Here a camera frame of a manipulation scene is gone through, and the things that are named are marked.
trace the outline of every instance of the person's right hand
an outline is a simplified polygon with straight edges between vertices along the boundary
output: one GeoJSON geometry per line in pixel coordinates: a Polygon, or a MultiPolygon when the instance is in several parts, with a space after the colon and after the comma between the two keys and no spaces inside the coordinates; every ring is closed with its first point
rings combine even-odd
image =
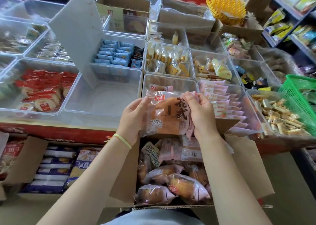
{"type": "Polygon", "coordinates": [[[195,137],[199,140],[205,135],[217,134],[214,109],[209,100],[200,93],[199,102],[189,92],[186,92],[184,97],[191,109],[195,137]]]}

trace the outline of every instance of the floor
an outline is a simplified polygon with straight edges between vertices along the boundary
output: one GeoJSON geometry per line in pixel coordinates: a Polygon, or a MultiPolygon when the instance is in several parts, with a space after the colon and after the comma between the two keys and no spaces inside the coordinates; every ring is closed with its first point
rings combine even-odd
{"type": "MultiPolygon", "coordinates": [[[[264,209],[272,223],[315,224],[316,201],[290,153],[267,157],[263,162],[276,193],[264,199],[265,204],[273,205],[271,209],[264,209]]],[[[4,225],[34,225],[53,203],[53,200],[29,201],[13,197],[0,206],[0,219],[4,225]]],[[[193,211],[206,225],[218,224],[215,209],[198,208],[193,211]]],[[[118,212],[116,208],[105,209],[98,224],[110,221],[118,212]]]]}

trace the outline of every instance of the person's left hand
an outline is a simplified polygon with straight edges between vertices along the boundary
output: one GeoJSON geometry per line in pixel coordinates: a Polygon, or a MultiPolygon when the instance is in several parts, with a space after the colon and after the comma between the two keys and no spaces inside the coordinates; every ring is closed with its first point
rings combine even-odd
{"type": "Polygon", "coordinates": [[[136,99],[123,111],[116,134],[123,137],[131,146],[137,141],[138,132],[142,126],[143,116],[147,111],[149,102],[149,97],[136,99]]]}

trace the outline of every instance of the metal shelf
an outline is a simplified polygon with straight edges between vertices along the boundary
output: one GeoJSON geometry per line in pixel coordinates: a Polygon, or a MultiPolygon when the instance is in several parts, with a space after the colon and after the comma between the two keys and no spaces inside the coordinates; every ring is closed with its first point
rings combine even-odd
{"type": "Polygon", "coordinates": [[[301,174],[310,191],[316,199],[316,172],[307,159],[305,152],[302,150],[292,151],[291,155],[294,158],[299,170],[301,171],[301,174]]]}
{"type": "Polygon", "coordinates": [[[291,34],[289,38],[295,43],[296,46],[309,58],[311,61],[316,64],[316,55],[303,44],[295,35],[291,34]]]}
{"type": "Polygon", "coordinates": [[[276,46],[276,43],[274,42],[274,40],[272,39],[272,37],[270,36],[270,34],[268,34],[267,31],[263,30],[262,36],[267,40],[267,42],[269,43],[269,45],[270,45],[271,47],[275,47],[275,46],[276,46]]]}
{"type": "Polygon", "coordinates": [[[301,20],[304,15],[302,15],[299,11],[295,10],[292,6],[287,4],[284,0],[274,0],[281,7],[283,7],[288,13],[290,13],[295,19],[301,20]]]}

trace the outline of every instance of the barcode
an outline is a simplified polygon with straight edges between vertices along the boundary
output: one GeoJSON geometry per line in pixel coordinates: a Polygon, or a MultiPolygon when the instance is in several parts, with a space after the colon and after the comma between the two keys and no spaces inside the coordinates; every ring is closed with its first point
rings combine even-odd
{"type": "Polygon", "coordinates": [[[193,151],[190,152],[190,157],[197,157],[197,156],[198,156],[197,152],[193,152],[193,151]]]}

